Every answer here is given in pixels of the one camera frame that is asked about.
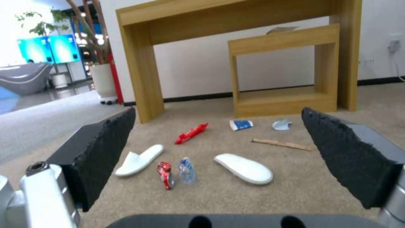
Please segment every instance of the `blue screen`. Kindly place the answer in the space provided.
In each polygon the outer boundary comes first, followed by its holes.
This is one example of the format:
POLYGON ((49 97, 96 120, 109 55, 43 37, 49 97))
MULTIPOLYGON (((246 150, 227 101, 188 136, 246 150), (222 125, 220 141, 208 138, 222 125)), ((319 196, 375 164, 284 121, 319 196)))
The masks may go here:
POLYGON ((45 37, 20 39, 17 41, 23 58, 28 62, 48 62, 53 64, 49 43, 45 37))
POLYGON ((74 62, 80 60, 79 50, 77 49, 74 36, 60 35, 49 36, 49 46, 53 51, 56 63, 74 62))

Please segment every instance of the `red snack wrapper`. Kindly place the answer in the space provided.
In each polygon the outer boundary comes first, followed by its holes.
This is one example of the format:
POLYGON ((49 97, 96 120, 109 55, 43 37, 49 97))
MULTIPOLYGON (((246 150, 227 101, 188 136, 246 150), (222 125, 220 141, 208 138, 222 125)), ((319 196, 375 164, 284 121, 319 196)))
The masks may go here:
POLYGON ((164 184, 164 187, 167 190, 170 190, 173 188, 174 186, 174 180, 172 178, 172 166, 170 165, 170 163, 168 162, 160 162, 156 168, 156 170, 158 171, 160 178, 164 184))
POLYGON ((199 133, 205 131, 207 126, 208 126, 208 123, 203 123, 203 124, 200 124, 198 127, 193 128, 193 129, 187 131, 186 133, 183 133, 183 134, 179 135, 179 137, 175 141, 175 144, 182 144, 182 143, 186 142, 190 138, 192 138, 192 137, 198 135, 199 133))

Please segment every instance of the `gray sofa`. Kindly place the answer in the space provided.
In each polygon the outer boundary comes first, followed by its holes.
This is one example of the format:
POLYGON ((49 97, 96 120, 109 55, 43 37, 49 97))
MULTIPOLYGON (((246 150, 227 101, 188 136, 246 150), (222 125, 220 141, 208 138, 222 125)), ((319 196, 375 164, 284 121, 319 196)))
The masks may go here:
POLYGON ((45 88, 52 65, 32 63, 0 67, 0 86, 19 95, 29 95, 45 88))

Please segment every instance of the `wooden stick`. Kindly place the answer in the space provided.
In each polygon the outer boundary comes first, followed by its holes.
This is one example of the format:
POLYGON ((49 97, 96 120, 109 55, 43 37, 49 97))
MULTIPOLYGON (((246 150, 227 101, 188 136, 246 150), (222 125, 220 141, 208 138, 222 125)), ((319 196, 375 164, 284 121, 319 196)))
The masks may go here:
POLYGON ((290 142, 279 142, 279 141, 274 141, 274 140, 264 140, 264 139, 256 139, 256 138, 252 139, 252 142, 270 144, 270 145, 275 145, 275 146, 290 147, 290 148, 295 148, 295 149, 300 149, 300 150, 305 150, 305 151, 312 151, 312 148, 310 146, 303 146, 303 145, 290 143, 290 142))

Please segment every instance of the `beige carpet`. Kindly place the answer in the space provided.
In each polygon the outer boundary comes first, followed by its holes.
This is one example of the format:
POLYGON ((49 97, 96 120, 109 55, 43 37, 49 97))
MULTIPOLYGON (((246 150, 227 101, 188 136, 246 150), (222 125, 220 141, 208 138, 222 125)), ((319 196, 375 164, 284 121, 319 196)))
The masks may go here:
MULTIPOLYGON (((367 124, 405 148, 405 84, 362 86, 358 111, 340 110, 334 115, 367 124)), ((118 166, 128 151, 141 153, 153 144, 165 151, 138 175, 119 179, 111 176, 90 212, 84 213, 82 227, 105 227, 127 215, 140 213, 326 213, 351 214, 375 219, 377 209, 365 210, 329 173, 318 151, 254 144, 252 138, 275 139, 313 145, 299 115, 288 116, 294 124, 288 132, 275 132, 271 124, 285 116, 252 118, 255 127, 232 132, 232 99, 214 99, 166 104, 166 111, 154 121, 135 124, 118 166), (209 122, 206 132, 184 145, 173 144, 184 131, 209 122), (268 166, 274 173, 271 184, 258 187, 245 183, 214 162, 221 153, 242 155, 268 166), (166 191, 156 165, 175 165, 191 158, 198 180, 178 184, 166 191)), ((31 154, 0 166, 0 173, 14 187, 27 165, 47 158, 68 136, 31 154)))

